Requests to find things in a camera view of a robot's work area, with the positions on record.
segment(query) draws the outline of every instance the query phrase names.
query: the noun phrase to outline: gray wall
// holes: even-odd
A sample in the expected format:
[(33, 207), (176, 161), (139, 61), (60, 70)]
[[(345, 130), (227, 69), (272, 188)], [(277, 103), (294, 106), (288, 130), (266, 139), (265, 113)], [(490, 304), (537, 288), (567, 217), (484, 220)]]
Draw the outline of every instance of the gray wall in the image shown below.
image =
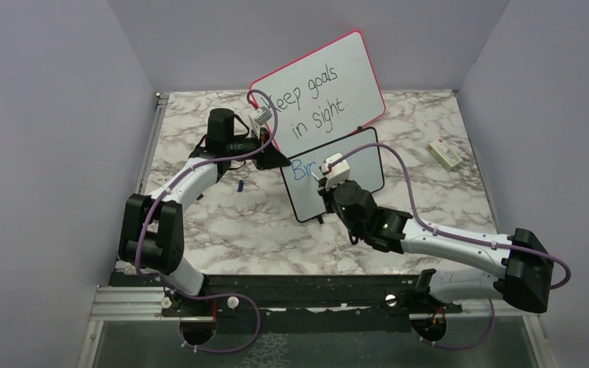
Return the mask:
[(0, 366), (75, 366), (153, 91), (104, 0), (0, 1)]
[(360, 28), (382, 88), (457, 89), (508, 0), (109, 0), (162, 91), (247, 88)]
[(502, 230), (572, 267), (544, 321), (559, 366), (589, 366), (589, 1), (511, 0), (458, 102)]

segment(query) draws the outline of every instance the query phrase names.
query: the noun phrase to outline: marble surface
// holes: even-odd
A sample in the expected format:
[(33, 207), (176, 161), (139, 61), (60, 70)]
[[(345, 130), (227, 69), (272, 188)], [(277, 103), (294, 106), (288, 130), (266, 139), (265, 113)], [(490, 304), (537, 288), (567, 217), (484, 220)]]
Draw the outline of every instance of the marble surface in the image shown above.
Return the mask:
[[(451, 91), (384, 92), (387, 112), (372, 123), (380, 142), (403, 157), (421, 217), (478, 232), (495, 232), (479, 171)], [(245, 91), (173, 93), (161, 127), (146, 192), (179, 171), (200, 137), (214, 107), (245, 118)], [(439, 137), (464, 159), (445, 171), (425, 145)], [(381, 153), (385, 187), (374, 195), (379, 205), (410, 211), (406, 184), (396, 159)], [(237, 192), (239, 180), (245, 181)], [(399, 255), (351, 245), (337, 216), (324, 224), (295, 219), (279, 170), (259, 172), (248, 162), (227, 172), (184, 214), (185, 257), (210, 274), (412, 274), (426, 268), (465, 268), (425, 255)]]

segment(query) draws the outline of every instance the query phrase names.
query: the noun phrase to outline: small box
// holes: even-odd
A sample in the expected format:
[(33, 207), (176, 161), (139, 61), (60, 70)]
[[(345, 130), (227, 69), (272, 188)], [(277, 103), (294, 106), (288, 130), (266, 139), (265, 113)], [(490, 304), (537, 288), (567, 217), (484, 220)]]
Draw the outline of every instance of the small box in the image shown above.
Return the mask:
[(457, 166), (464, 162), (464, 160), (462, 160), (462, 158), (450, 148), (448, 143), (441, 138), (430, 142), (426, 148), (428, 149), (428, 152), (430, 152), (430, 155), (434, 157), (437, 162), (446, 169), (446, 171), (453, 171)]

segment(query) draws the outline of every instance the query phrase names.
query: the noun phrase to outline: tabletop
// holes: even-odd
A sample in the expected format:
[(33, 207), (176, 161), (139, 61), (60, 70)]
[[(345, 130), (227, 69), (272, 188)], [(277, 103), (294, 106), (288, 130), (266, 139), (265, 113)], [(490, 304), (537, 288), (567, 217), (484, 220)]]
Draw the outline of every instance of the tabletop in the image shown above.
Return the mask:
[[(476, 232), (495, 233), (485, 191), (459, 107), (452, 91), (385, 91), (386, 113), (371, 126), (407, 165), (421, 218)], [(145, 192), (185, 165), (206, 133), (209, 111), (234, 110), (243, 120), (252, 109), (245, 91), (170, 94)], [(445, 171), (426, 151), (446, 140), (464, 160)], [(410, 212), (397, 160), (381, 150), (385, 186), (373, 197), (381, 206)], [(245, 185), (238, 192), (239, 181)], [(228, 171), (184, 214), (184, 257), (209, 274), (417, 274), (427, 268), (466, 266), (425, 255), (400, 255), (351, 245), (335, 215), (300, 223), (293, 213), (281, 172), (258, 171), (249, 161)]]

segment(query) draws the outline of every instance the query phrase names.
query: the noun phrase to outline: whiteboard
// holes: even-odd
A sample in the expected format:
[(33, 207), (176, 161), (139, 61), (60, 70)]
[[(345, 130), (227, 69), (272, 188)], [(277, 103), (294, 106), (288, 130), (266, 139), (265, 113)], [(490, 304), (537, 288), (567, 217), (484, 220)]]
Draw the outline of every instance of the whiteboard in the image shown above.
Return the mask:
[[(290, 166), (281, 168), (281, 174), (297, 221), (304, 222), (326, 213), (324, 200), (317, 191), (317, 180), (312, 176), (314, 173), (321, 177), (319, 166), (323, 161), (335, 153), (348, 153), (359, 146), (375, 142), (378, 142), (376, 130), (366, 128), (290, 157)], [(369, 147), (355, 153), (347, 159), (347, 163), (350, 167), (350, 179), (355, 180), (362, 189), (376, 192), (385, 185), (378, 147)]]
[[(273, 71), (249, 88), (265, 92), (278, 109), (275, 144), (286, 157), (341, 138), (385, 113), (359, 31)], [(269, 107), (264, 97), (254, 98), (259, 106)]]

